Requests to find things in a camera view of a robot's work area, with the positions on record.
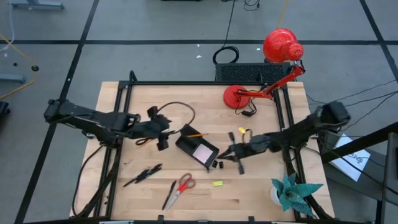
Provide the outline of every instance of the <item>yellow clip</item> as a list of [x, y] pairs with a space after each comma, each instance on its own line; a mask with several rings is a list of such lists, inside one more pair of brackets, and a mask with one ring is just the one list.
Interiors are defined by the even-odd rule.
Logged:
[[239, 130], [242, 134], [246, 133], [246, 130], [245, 130], [244, 128], [242, 128], [242, 127], [239, 127], [238, 130]]
[[224, 185], [222, 180], [213, 182], [213, 187], [219, 187], [219, 186], [222, 186], [222, 185]]

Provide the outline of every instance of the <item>white pot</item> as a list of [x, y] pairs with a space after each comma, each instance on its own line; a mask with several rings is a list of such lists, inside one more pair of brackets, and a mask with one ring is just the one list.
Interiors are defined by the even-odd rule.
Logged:
[[279, 202], [279, 198], [278, 198], [278, 194], [277, 194], [277, 190], [274, 186], [272, 186], [271, 188], [271, 200], [278, 206], [282, 206]]

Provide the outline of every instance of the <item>wooden tabletop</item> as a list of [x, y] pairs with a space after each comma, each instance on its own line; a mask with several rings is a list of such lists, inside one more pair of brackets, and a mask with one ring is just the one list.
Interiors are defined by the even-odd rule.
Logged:
[[[103, 82], [96, 110], [113, 110], [118, 82]], [[245, 86], [257, 90], [258, 86]], [[303, 83], [288, 83], [294, 121], [303, 120], [309, 113]], [[134, 86], [132, 89], [130, 113], [141, 114], [148, 120], [146, 110], [151, 106], [162, 106], [170, 101], [188, 103], [196, 110], [192, 127], [202, 133], [209, 133], [205, 139], [224, 152], [230, 144], [227, 132], [233, 131], [240, 142], [238, 127], [250, 128], [253, 135], [279, 131], [275, 103], [267, 99], [254, 99], [257, 113], [251, 118], [235, 115], [223, 103], [225, 86]], [[285, 125], [287, 115], [280, 91]], [[182, 105], [170, 105], [161, 112], [169, 120], [171, 129], [180, 129], [189, 122], [192, 112]], [[237, 165], [224, 161], [224, 169], [212, 169], [208, 174], [204, 167], [175, 146], [178, 134], [169, 139], [169, 148], [158, 151], [156, 141], [137, 147], [135, 140], [125, 139], [119, 168], [116, 195], [113, 204], [113, 220], [156, 220], [164, 215], [165, 220], [248, 220], [254, 216], [257, 221], [293, 221], [293, 211], [282, 211], [270, 198], [271, 179], [281, 179], [285, 164], [281, 152], [269, 151], [242, 160], [245, 174], [239, 175]], [[308, 147], [318, 150], [315, 140]], [[88, 140], [85, 159], [98, 148], [97, 140]], [[86, 165], [81, 175], [76, 210], [81, 211], [93, 196], [100, 179], [104, 158], [103, 149]], [[301, 150], [305, 176], [308, 183], [324, 184], [314, 193], [317, 202], [331, 216], [334, 216], [330, 194], [320, 156], [310, 150]], [[139, 184], [122, 186], [144, 169], [163, 163], [162, 170]], [[184, 191], [169, 211], [161, 210], [171, 183], [190, 172], [197, 184]], [[212, 182], [222, 180], [222, 187], [213, 187]], [[104, 214], [104, 194], [101, 214]]]

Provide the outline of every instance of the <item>red lamp shade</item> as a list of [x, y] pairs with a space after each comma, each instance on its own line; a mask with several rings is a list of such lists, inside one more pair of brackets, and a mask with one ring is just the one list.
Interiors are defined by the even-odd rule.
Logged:
[[304, 54], [303, 46], [297, 42], [293, 32], [286, 28], [272, 31], [265, 39], [262, 51], [266, 59], [273, 63], [300, 60]]

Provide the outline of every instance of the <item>concrete floor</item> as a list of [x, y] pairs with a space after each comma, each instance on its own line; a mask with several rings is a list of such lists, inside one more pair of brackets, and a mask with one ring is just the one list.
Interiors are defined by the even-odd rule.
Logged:
[[[94, 0], [64, 1], [64, 11], [14, 9], [17, 40], [79, 40]], [[398, 40], [394, 0], [367, 1], [385, 40]], [[261, 40], [272, 31], [284, 2], [261, 0], [257, 11], [243, 10], [236, 3], [229, 39]], [[88, 40], [190, 40], [225, 38], [231, 2], [163, 2], [158, 0], [99, 0]], [[377, 40], [357, 0], [291, 0], [283, 27], [292, 29], [300, 40]], [[0, 1], [0, 32], [8, 37], [8, 6]], [[75, 44], [19, 44], [40, 66], [34, 85], [5, 101], [12, 113], [0, 128], [0, 222], [12, 223], [21, 204], [37, 156], [47, 132], [43, 112], [50, 98], [58, 98], [70, 69]], [[239, 62], [262, 62], [261, 45], [235, 45]], [[85, 45], [68, 92], [72, 102], [94, 108], [101, 82], [125, 80], [134, 70], [139, 80], [214, 80], [211, 61], [219, 44], [175, 45]], [[316, 100], [330, 101], [365, 88], [394, 80], [380, 45], [305, 45], [307, 72], [299, 78]], [[388, 46], [398, 60], [398, 46]], [[231, 60], [220, 54], [220, 62]], [[2, 73], [22, 73], [31, 78], [28, 63], [13, 50], [0, 53]], [[0, 83], [0, 94], [18, 87]], [[355, 102], [397, 90], [396, 82], [346, 100]], [[381, 100], [349, 107], [355, 121]], [[349, 135], [364, 135], [395, 122], [398, 96], [349, 128]], [[52, 140], [25, 222], [67, 218], [81, 166], [86, 139], [79, 131], [58, 126]], [[385, 152], [386, 145], [372, 150]], [[336, 217], [365, 222], [373, 220], [376, 201], [328, 182]], [[394, 223], [389, 207], [387, 222]]]

